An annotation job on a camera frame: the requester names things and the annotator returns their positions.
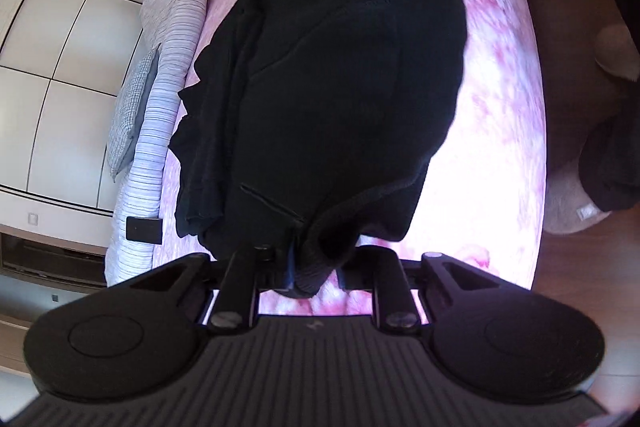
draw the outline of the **pink bedsheet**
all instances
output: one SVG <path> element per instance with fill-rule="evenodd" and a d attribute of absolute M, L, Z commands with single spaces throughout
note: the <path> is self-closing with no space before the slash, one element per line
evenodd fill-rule
<path fill-rule="evenodd" d="M 235 2 L 209 1 L 196 56 Z M 406 259 L 419 259 L 425 251 L 444 252 L 529 288 L 545 194 L 542 78 L 529 9 L 526 0 L 465 4 L 469 38 L 456 118 L 431 162 L 408 235 L 391 247 Z M 197 81 L 191 68 L 186 84 Z M 178 121 L 183 115 L 181 107 Z M 164 239 L 154 249 L 154 267 L 206 251 L 195 237 L 179 239 L 175 233 L 179 172 L 169 152 L 160 207 Z M 360 292 L 347 295 L 333 277 L 309 301 L 267 293 L 260 311 L 355 314 L 370 311 L 370 297 Z"/>

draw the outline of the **plaid cushion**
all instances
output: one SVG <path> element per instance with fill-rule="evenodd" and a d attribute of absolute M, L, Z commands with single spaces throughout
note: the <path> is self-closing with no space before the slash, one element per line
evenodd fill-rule
<path fill-rule="evenodd" d="M 157 47 L 140 60 L 135 72 L 126 78 L 118 93 L 107 144 L 107 162 L 114 181 L 118 173 L 133 161 L 136 142 L 144 119 L 146 99 L 156 74 L 158 74 Z"/>

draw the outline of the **ribbed black surface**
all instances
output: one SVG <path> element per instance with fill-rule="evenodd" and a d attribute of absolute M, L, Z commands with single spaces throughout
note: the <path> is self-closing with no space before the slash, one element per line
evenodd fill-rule
<path fill-rule="evenodd" d="M 180 380 L 152 396 L 87 405 L 41 396 L 21 427 L 577 427 L 602 413 L 587 396 L 554 405 L 491 402 L 445 378 L 411 338 L 368 316 L 261 317 L 218 337 Z"/>

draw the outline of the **black jacket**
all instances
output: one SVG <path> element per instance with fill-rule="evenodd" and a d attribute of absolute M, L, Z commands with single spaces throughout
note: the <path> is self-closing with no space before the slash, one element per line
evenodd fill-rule
<path fill-rule="evenodd" d="M 314 295 L 361 233 L 404 237 L 453 119 L 462 0 L 238 0 L 180 93 L 178 235 L 296 238 Z"/>

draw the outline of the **wall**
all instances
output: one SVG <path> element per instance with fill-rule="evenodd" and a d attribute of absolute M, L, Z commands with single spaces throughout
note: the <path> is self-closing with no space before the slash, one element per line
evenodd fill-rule
<path fill-rule="evenodd" d="M 31 378 L 0 371 L 0 420 L 7 421 L 38 396 Z"/>

